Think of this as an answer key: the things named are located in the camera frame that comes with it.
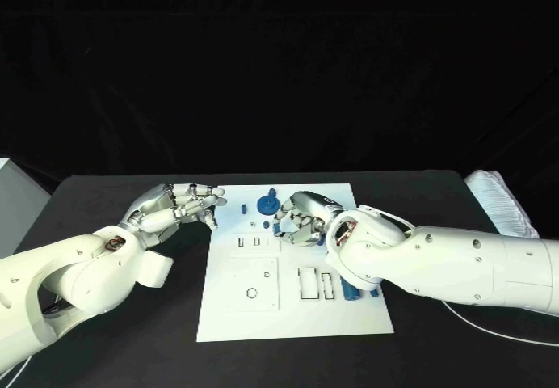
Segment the white board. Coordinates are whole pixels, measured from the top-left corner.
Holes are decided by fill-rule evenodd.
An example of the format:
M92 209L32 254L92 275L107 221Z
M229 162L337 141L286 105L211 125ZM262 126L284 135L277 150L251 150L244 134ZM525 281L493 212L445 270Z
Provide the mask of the white board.
M326 247L280 243L273 228L264 228L273 216L257 209L258 198L271 188L280 203L294 192L307 190L353 209L350 185L224 188L228 205L216 208L219 229L209 245L198 342L394 333L382 291L378 297L362 291L359 300L346 301L340 276L324 262ZM244 204L247 214L241 212ZM287 217L281 227L296 231ZM317 287L319 299L303 299L303 293L306 297L317 295Z

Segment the white puzzle board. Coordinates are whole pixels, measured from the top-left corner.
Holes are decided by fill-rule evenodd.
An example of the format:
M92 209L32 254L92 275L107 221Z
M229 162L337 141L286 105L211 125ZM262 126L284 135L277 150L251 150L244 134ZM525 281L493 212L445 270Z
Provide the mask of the white puzzle board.
M362 298L346 301L340 275L324 262L326 247L303 248L280 242L273 216L257 209L258 199L271 188L280 203L294 192L307 190L353 209L350 185L222 187L228 205L216 207L219 229L209 245L198 342L394 333L382 291L371 297L362 290ZM242 204L247 214L241 212ZM296 231L288 217L281 228Z

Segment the robotic hand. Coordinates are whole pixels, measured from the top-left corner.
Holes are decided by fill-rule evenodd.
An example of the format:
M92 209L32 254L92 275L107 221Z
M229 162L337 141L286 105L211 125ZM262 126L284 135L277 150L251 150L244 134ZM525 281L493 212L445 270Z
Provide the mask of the robotic hand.
M49 346L87 319L111 310L134 284L162 287L173 260L149 249L183 223L212 230L221 188L166 184L134 201L118 226L75 236L0 260L0 372ZM38 289L59 298L42 311Z
M280 231L288 212L300 227L293 234ZM346 210L311 192L290 197L274 223L275 236L304 247L326 234L326 262L359 289L375 290L386 279L443 301L559 314L558 241L415 227L369 206Z

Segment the white robotic arm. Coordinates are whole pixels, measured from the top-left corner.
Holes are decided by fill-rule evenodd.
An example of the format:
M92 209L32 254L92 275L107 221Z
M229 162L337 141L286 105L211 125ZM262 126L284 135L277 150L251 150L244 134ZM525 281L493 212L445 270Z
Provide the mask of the white robotic arm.
M326 261L355 287L372 291L386 279L409 293L443 301L559 314L559 242L414 227L368 206L345 211L333 204L314 193L297 192L277 220L290 208L300 226L317 225L310 232L326 234ZM277 237L286 240L281 232ZM301 234L297 241L306 241Z
M134 284L162 287L173 260L153 251L182 223L216 228L224 190L160 185L134 202L118 226L68 238L0 260L0 372L49 346L87 319L111 310ZM61 298L41 310L43 285Z

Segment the black background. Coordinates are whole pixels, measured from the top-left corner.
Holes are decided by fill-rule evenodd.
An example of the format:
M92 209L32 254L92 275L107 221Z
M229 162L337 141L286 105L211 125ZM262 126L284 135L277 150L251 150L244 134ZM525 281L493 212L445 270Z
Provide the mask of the black background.
M496 232L451 171L72 177L46 204L20 251L114 225L130 203L162 181L350 183L358 204L375 204L417 225ZM395 334L196 343L209 245L205 225L180 228L156 248L175 260L164 287L139 285L117 309L41 351L20 387L556 386L556 348L483 333L440 301L408 294L389 281L382 289ZM548 315L454 308L490 330L559 342L559 321Z
M2 8L0 153L49 190L87 174L497 169L558 236L553 13L265 0Z

